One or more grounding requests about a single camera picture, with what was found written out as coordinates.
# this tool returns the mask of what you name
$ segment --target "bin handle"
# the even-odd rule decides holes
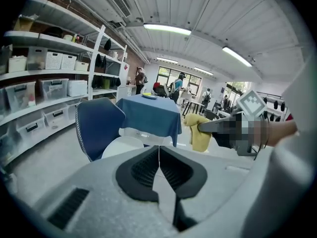
[[[61,81],[60,82],[55,82],[55,83],[52,81],[51,85],[61,85]]]
[[[60,115],[62,115],[62,114],[63,114],[63,110],[62,110],[61,112],[57,113],[57,114],[54,114],[54,113],[53,113],[53,117],[57,117],[57,116],[60,116]]]
[[[17,87],[14,88],[14,92],[20,92],[20,91],[24,91],[24,90],[26,90],[26,85],[24,85],[24,86],[22,86],[21,88],[18,88],[18,89],[17,89]]]
[[[38,127],[38,123],[36,123],[36,124],[35,124],[33,127],[31,127],[31,128],[26,128],[26,131],[27,131],[27,132],[30,132],[30,131],[36,129],[37,127]]]

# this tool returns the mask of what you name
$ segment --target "floor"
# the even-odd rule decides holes
[[[146,137],[142,132],[137,136]],[[190,129],[182,126],[177,147],[191,150],[189,139]],[[168,143],[171,145],[171,139],[164,141],[165,145]],[[202,154],[246,162],[253,161],[251,157],[239,157],[233,149],[219,147],[213,138],[207,151]],[[8,169],[17,177],[16,195],[33,206],[43,194],[88,163],[89,160],[78,143],[75,125],[71,125],[23,153],[10,163]],[[172,220],[171,209],[175,194],[160,170],[156,175],[153,190],[159,193],[161,211]]]

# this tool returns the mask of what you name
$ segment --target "ceiling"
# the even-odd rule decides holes
[[[131,37],[138,52],[148,59],[164,57],[197,66],[221,81],[289,81],[313,43],[288,0],[125,1],[131,15],[121,14],[124,27],[118,31]],[[93,9],[102,16],[98,7]],[[184,27],[192,34],[146,30],[143,22]],[[223,46],[253,66],[246,67],[222,51]]]

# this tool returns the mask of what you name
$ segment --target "perforated white basket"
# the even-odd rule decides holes
[[[47,52],[45,59],[45,69],[60,69],[63,54]]]
[[[74,69],[77,57],[63,54],[61,60],[61,69]]]

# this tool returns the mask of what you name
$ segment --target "white shelving unit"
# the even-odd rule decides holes
[[[95,43],[94,48],[89,48],[83,44],[70,42],[61,38],[33,33],[33,32],[25,32],[25,31],[8,31],[5,33],[5,37],[11,40],[13,44],[13,48],[21,48],[21,47],[29,47],[29,46],[37,46],[37,47],[45,47],[50,50],[56,50],[58,52],[65,52],[65,53],[72,53],[72,54],[88,54],[89,58],[91,59],[89,71],[77,71],[77,70],[61,70],[61,69],[54,69],[54,70],[34,70],[34,71],[19,71],[14,73],[7,73],[0,75],[0,81],[12,79],[12,78],[19,78],[19,77],[26,77],[32,75],[44,75],[44,74],[82,74],[88,75],[88,93],[83,96],[77,97],[66,97],[54,101],[40,101],[36,100],[36,105],[33,107],[29,107],[18,112],[10,113],[4,117],[2,121],[0,121],[0,126],[4,125],[8,122],[11,122],[21,116],[29,114],[31,112],[41,110],[43,108],[67,102],[70,100],[80,99],[80,98],[88,98],[91,100],[94,95],[101,95],[101,94],[109,94],[109,93],[116,93],[117,90],[114,89],[92,89],[92,81],[94,75],[97,76],[104,76],[104,77],[115,77],[119,78],[117,75],[107,74],[107,73],[98,73],[95,72],[95,62],[97,55],[106,56],[107,62],[114,62],[118,64],[118,68],[122,70],[122,60],[114,59],[108,55],[105,55],[99,52],[99,47],[106,43],[107,40],[111,39],[111,49],[117,50],[121,49],[123,52],[126,52],[127,46],[123,47],[117,41],[112,39],[105,33],[105,26],[101,28],[96,27],[89,21],[85,20],[84,18],[76,15],[75,13],[53,3],[48,0],[27,0],[24,9],[22,10],[21,14],[23,15],[33,15],[37,14],[39,16],[37,22],[49,25],[49,26],[57,26],[65,31],[71,32],[73,34],[81,34],[81,36],[87,36],[89,41]],[[17,150],[9,156],[6,160],[5,165],[9,164],[19,155],[24,153],[26,150],[32,148],[37,143],[41,142],[42,140],[48,138],[49,136],[53,135],[57,131],[64,129],[65,127],[74,124],[75,121],[69,121],[64,127],[60,127],[56,131],[47,131],[44,133],[43,137],[39,139],[38,142],[24,142],[21,141],[17,145]]]

